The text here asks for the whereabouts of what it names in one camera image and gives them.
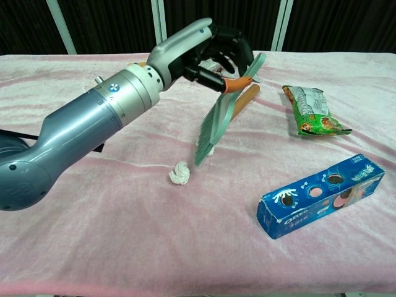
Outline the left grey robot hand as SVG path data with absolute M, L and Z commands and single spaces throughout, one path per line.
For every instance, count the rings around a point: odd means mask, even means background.
M 251 83 L 251 79 L 232 82 L 204 69 L 200 63 L 208 59 L 219 63 L 232 74 L 236 66 L 239 75 L 243 76 L 254 55 L 241 31 L 216 25 L 206 17 L 154 47 L 147 64 L 160 75 L 164 91 L 180 77 L 221 93 L 240 90 Z

